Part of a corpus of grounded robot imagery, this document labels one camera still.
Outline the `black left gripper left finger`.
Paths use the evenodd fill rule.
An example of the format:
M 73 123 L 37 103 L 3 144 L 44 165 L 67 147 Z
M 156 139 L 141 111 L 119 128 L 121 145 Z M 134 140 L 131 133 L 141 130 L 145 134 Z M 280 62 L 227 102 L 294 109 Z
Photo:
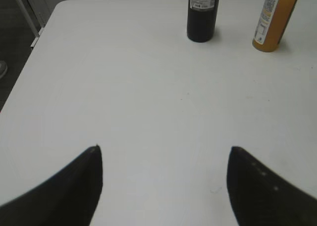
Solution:
M 88 226 L 103 188 L 102 152 L 87 148 L 52 177 L 1 205 L 2 226 Z

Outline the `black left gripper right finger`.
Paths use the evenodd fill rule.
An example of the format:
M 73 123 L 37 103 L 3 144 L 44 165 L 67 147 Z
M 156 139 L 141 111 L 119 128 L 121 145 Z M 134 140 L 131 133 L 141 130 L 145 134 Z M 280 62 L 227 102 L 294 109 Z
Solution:
M 315 226 L 317 200 L 242 147 L 231 148 L 226 185 L 240 226 Z

